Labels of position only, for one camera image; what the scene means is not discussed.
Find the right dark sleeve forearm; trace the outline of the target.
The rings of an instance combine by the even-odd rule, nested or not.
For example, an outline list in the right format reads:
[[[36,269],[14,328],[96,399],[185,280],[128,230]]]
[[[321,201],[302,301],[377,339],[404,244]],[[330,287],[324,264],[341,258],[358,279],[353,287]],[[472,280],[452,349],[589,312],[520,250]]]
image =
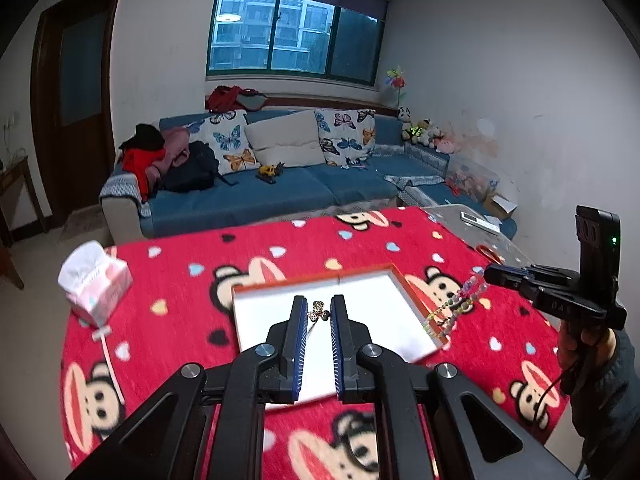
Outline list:
[[[634,346],[615,333],[612,358],[590,370],[570,397],[573,426],[584,439],[582,464],[590,479],[639,477],[639,376]]]

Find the right hand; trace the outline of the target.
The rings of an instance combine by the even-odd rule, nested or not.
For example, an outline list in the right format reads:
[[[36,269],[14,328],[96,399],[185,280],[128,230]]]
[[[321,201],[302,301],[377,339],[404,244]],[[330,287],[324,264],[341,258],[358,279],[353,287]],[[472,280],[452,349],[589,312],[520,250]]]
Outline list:
[[[556,358],[562,370],[562,393],[571,396],[588,375],[614,356],[616,335],[607,327],[582,328],[562,320]]]

